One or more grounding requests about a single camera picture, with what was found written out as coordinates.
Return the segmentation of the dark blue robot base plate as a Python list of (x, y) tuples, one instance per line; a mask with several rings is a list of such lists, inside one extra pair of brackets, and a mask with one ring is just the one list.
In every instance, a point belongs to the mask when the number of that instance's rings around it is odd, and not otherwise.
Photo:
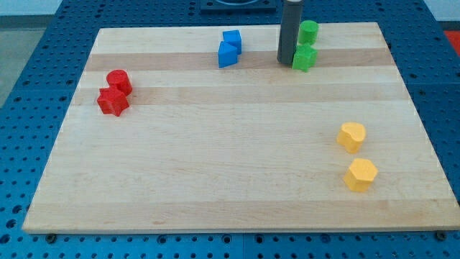
[(276, 0), (200, 0), (201, 13), (269, 11), (277, 8)]

